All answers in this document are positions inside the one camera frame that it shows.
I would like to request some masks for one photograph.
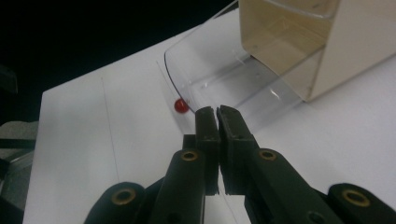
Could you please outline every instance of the beige box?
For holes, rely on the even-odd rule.
[[[396,52],[394,0],[239,0],[239,7],[243,48],[305,101]]]

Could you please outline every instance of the dark background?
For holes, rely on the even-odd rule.
[[[38,120],[42,92],[209,19],[232,0],[12,1],[0,6],[0,64],[18,94],[0,90],[0,125]]]

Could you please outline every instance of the transparent plastic box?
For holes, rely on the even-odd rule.
[[[279,7],[262,2],[270,7]],[[318,62],[312,63],[307,59],[318,54],[326,36],[320,39],[320,36],[312,37],[311,34],[298,30],[298,27],[285,26],[282,21],[284,17],[280,18],[281,21],[278,18],[267,21],[273,23],[272,26],[267,26],[269,29],[257,29],[261,25],[256,21],[241,28],[240,22],[246,18],[242,18],[244,12],[240,10],[244,10],[247,5],[252,7],[249,3],[243,3],[239,9],[238,2],[233,2],[168,49],[164,58],[168,75],[177,92],[193,112],[204,106],[232,106],[242,113],[247,125],[254,131],[302,101],[284,80],[289,76],[290,70],[304,62],[303,66],[309,65],[306,71],[310,69],[315,72]],[[267,40],[261,39],[261,42],[266,44],[269,51],[264,52],[264,60],[259,60],[257,46],[251,50],[254,44],[249,45],[248,41],[252,35],[262,38],[262,31]],[[308,35],[308,39],[314,38],[314,42],[311,46],[305,44],[307,50],[303,53],[292,52],[300,56],[282,64],[286,56],[282,56],[284,52],[281,50],[295,49],[290,46],[290,43],[295,45],[292,40],[290,42],[282,38],[290,32]]]

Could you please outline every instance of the red ball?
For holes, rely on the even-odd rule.
[[[178,99],[175,101],[175,110],[177,113],[185,114],[189,111],[189,106],[184,102],[183,99]]]

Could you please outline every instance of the brass screw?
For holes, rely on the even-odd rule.
[[[370,206],[370,200],[364,196],[364,194],[354,190],[354,189],[345,189],[343,191],[343,197],[349,203],[355,204],[360,207],[368,207]]]
[[[195,161],[198,159],[198,154],[194,151],[185,151],[181,154],[181,159],[183,161]]]
[[[276,154],[270,150],[261,150],[259,152],[259,155],[262,159],[267,160],[267,161],[274,161],[276,159]]]
[[[119,189],[111,197],[111,202],[116,205],[124,205],[130,203],[136,198],[136,191],[134,189]]]

